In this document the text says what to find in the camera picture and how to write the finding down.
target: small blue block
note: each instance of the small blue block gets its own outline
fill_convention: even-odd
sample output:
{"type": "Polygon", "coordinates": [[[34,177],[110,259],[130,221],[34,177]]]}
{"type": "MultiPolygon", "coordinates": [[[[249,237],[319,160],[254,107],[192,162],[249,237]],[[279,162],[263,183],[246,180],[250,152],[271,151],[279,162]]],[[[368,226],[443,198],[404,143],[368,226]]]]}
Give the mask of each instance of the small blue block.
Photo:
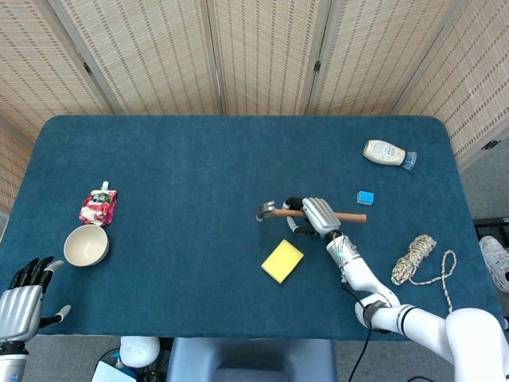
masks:
{"type": "Polygon", "coordinates": [[[375,195],[368,191],[359,191],[357,193],[357,203],[360,205],[372,205],[375,201],[375,195]]]}

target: hammer head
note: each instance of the hammer head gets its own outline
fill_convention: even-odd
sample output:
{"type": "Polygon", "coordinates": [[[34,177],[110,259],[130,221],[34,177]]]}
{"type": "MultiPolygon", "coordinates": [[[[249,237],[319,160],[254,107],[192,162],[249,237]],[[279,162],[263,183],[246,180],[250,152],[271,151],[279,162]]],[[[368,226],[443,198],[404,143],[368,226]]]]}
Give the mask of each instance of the hammer head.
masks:
{"type": "Polygon", "coordinates": [[[263,221],[272,216],[272,211],[275,210],[275,202],[267,201],[258,207],[258,211],[256,212],[256,220],[263,221]]]}

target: robot finger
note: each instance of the robot finger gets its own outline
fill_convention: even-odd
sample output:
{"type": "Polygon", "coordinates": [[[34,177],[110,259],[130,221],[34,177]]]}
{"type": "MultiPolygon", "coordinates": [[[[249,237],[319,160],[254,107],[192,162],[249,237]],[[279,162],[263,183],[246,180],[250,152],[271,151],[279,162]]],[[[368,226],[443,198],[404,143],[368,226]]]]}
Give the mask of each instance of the robot finger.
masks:
{"type": "Polygon", "coordinates": [[[66,305],[62,309],[60,309],[60,312],[58,312],[54,316],[41,318],[41,320],[39,321],[39,329],[45,328],[46,326],[50,326],[53,324],[57,324],[58,322],[62,322],[70,310],[71,306],[66,305]]]}
{"type": "Polygon", "coordinates": [[[18,286],[19,276],[21,276],[21,273],[23,272],[24,269],[25,268],[22,268],[22,269],[20,269],[19,271],[16,272],[16,274],[13,277],[13,279],[10,281],[9,289],[13,289],[13,288],[18,286]]]}
{"type": "Polygon", "coordinates": [[[36,257],[33,260],[30,260],[28,264],[21,270],[21,274],[17,280],[17,285],[15,287],[24,287],[25,285],[29,285],[30,277],[32,276],[33,268],[39,263],[39,258],[36,257]]]}
{"type": "Polygon", "coordinates": [[[29,285],[37,285],[41,281],[42,274],[44,273],[45,268],[52,261],[53,261],[53,256],[49,256],[39,262],[39,264],[33,270],[29,285]]]}
{"type": "MultiPolygon", "coordinates": [[[[299,197],[289,197],[283,204],[283,209],[301,210],[302,199],[299,197]]],[[[304,221],[309,224],[309,219],[307,217],[304,221]]],[[[288,223],[289,229],[291,229],[293,233],[318,236],[318,232],[315,231],[311,225],[299,226],[295,223],[295,219],[290,216],[286,217],[286,223],[288,223]]]]}
{"type": "Polygon", "coordinates": [[[53,273],[56,272],[58,268],[60,268],[62,265],[64,265],[64,262],[62,260],[57,260],[51,264],[49,264],[44,271],[42,272],[41,279],[39,280],[39,285],[42,286],[42,293],[46,293],[46,288],[48,288],[49,282],[51,281],[51,278],[53,277],[53,273]]]}

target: mayonnaise bottle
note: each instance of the mayonnaise bottle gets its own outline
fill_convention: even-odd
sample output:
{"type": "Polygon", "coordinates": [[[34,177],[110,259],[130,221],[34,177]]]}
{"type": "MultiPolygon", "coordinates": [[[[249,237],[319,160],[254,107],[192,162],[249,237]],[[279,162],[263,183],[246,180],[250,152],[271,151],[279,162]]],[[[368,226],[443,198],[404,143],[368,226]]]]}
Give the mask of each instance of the mayonnaise bottle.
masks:
{"type": "Polygon", "coordinates": [[[401,166],[403,169],[414,168],[417,153],[406,152],[388,142],[370,140],[364,147],[363,155],[374,163],[389,166],[401,166]]]}

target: black cable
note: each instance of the black cable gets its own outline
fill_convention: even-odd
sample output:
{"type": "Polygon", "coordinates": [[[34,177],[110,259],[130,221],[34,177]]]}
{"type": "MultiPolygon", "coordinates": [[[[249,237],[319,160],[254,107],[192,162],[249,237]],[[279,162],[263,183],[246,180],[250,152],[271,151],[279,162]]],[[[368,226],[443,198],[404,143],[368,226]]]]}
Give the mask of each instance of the black cable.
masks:
{"type": "Polygon", "coordinates": [[[164,362],[162,363],[162,365],[161,365],[161,366],[159,366],[159,368],[158,368],[158,369],[159,369],[159,371],[157,372],[157,374],[158,374],[158,373],[160,373],[160,372],[163,372],[164,367],[165,367],[165,365],[166,365],[166,364],[168,364],[168,362],[169,362],[169,356],[168,356],[168,358],[166,358],[166,361],[164,361],[164,362]]]}
{"type": "Polygon", "coordinates": [[[152,377],[152,382],[161,382],[159,376],[154,370],[143,373],[142,377],[147,382],[150,382],[150,377],[152,377]]]}
{"type": "MultiPolygon", "coordinates": [[[[350,286],[350,284],[347,281],[342,281],[341,282],[341,289],[344,290],[345,292],[347,292],[348,294],[350,294],[359,303],[360,307],[363,308],[363,310],[366,310],[366,306],[364,306],[364,304],[360,301],[360,298],[357,297],[357,294],[354,292],[354,290],[352,289],[352,287],[350,286]]],[[[367,349],[367,344],[369,344],[370,338],[371,338],[371,328],[367,328],[366,341],[364,341],[363,349],[362,349],[362,351],[359,354],[359,358],[357,358],[356,364],[354,365],[354,367],[352,369],[352,372],[350,373],[350,377],[348,378],[348,382],[352,382],[353,376],[356,373],[357,368],[359,367],[360,361],[364,357],[364,354],[365,354],[366,349],[367,349]]]]}
{"type": "Polygon", "coordinates": [[[352,382],[353,375],[356,373],[357,367],[359,366],[360,361],[364,357],[364,353],[366,352],[367,344],[369,343],[370,338],[371,338],[371,329],[369,329],[367,331],[367,337],[366,337],[366,341],[364,342],[363,350],[360,352],[359,358],[357,358],[356,365],[353,367],[352,372],[350,373],[350,377],[348,378],[348,382],[352,382]]]}
{"type": "Polygon", "coordinates": [[[430,378],[426,378],[425,376],[413,376],[407,382],[412,382],[413,380],[427,380],[428,382],[435,382],[434,380],[431,380],[430,378]]]}
{"type": "Polygon", "coordinates": [[[102,355],[102,356],[101,356],[101,357],[97,360],[97,362],[95,363],[94,370],[96,370],[96,369],[97,369],[97,365],[99,364],[99,362],[100,362],[100,361],[101,361],[101,360],[102,360],[105,356],[107,356],[107,355],[108,355],[108,353],[111,353],[111,352],[113,352],[113,351],[115,351],[115,350],[120,350],[120,348],[113,348],[113,349],[110,349],[110,350],[108,350],[107,352],[105,352],[105,353],[104,353],[104,354],[103,354],[103,355],[102,355]]]}

